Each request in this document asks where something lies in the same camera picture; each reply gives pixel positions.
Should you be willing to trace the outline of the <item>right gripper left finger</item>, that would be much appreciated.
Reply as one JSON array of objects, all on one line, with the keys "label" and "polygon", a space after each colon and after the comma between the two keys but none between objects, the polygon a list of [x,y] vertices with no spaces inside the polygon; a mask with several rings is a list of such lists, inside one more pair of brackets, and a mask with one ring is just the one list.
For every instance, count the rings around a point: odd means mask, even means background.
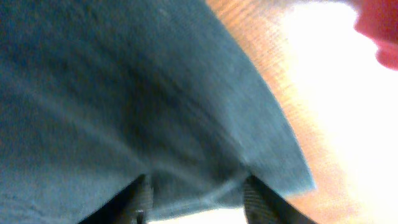
[{"label": "right gripper left finger", "polygon": [[146,224],[153,207],[152,182],[140,175],[79,224]]}]

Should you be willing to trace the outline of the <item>dark green Nike t-shirt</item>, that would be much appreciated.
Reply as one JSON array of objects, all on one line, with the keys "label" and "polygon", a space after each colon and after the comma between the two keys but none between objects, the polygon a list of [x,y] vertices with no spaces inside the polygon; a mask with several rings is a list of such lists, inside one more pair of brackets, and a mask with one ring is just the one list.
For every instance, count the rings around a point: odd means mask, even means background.
[{"label": "dark green Nike t-shirt", "polygon": [[1,2],[1,222],[78,223],[140,175],[149,220],[315,188],[289,122],[203,1]]}]

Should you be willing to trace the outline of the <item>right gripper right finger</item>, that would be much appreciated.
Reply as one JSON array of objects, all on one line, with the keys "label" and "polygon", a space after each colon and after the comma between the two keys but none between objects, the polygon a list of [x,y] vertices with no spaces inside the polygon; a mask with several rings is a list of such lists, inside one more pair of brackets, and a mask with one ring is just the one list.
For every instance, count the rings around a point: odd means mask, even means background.
[{"label": "right gripper right finger", "polygon": [[245,180],[243,201],[248,224],[316,224],[253,175]]}]

